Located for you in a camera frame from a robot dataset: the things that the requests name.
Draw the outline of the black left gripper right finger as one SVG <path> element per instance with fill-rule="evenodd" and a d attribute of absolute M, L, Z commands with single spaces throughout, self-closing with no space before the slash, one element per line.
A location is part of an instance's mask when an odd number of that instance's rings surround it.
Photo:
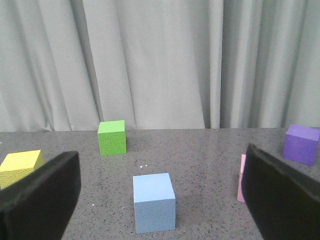
<path fill-rule="evenodd" d="M 320 183 L 249 144 L 242 194 L 265 240 L 320 238 Z"/>

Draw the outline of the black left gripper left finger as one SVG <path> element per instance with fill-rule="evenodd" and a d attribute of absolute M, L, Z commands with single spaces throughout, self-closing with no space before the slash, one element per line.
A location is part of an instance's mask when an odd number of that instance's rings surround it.
<path fill-rule="evenodd" d="M 0 192 L 0 238 L 60 240 L 80 191 L 79 154 L 63 152 Z"/>

